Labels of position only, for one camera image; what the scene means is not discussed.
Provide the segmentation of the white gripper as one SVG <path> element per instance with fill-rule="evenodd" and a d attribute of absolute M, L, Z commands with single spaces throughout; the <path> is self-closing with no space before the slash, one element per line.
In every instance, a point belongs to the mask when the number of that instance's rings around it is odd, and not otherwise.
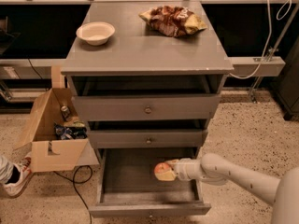
<path fill-rule="evenodd" d="M 200 179 L 200 161 L 192 159 L 175 159 L 165 161 L 172 170 L 158 170 L 155 176 L 160 181 L 174 181 L 178 178 L 180 181 L 191 181 Z"/>

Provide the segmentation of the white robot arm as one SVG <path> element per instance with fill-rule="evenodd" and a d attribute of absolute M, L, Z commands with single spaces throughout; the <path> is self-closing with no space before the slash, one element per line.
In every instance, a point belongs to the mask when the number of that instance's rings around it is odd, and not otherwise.
<path fill-rule="evenodd" d="M 199 159 L 183 158 L 158 163 L 154 174 L 160 181 L 201 181 L 208 184 L 230 180 L 273 207 L 271 224 L 299 224 L 299 168 L 276 178 L 207 153 Z"/>

